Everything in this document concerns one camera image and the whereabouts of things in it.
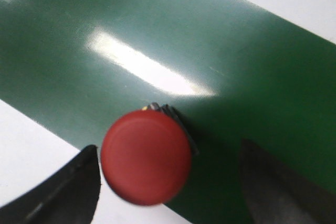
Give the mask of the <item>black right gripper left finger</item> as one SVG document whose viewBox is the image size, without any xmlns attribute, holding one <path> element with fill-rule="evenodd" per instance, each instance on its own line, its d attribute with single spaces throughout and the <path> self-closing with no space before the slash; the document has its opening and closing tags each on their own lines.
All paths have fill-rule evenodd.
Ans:
<svg viewBox="0 0 336 224">
<path fill-rule="evenodd" d="M 97 147 L 88 145 L 52 176 L 1 207 L 1 223 L 91 223 L 101 176 Z"/>
</svg>

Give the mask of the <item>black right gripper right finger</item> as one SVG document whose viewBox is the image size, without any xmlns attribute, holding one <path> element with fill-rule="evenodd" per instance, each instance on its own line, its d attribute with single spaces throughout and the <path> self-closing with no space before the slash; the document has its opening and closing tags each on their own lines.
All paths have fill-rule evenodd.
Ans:
<svg viewBox="0 0 336 224">
<path fill-rule="evenodd" d="M 254 223 L 335 223 L 335 194 L 289 168 L 251 140 L 242 140 L 239 175 Z"/>
</svg>

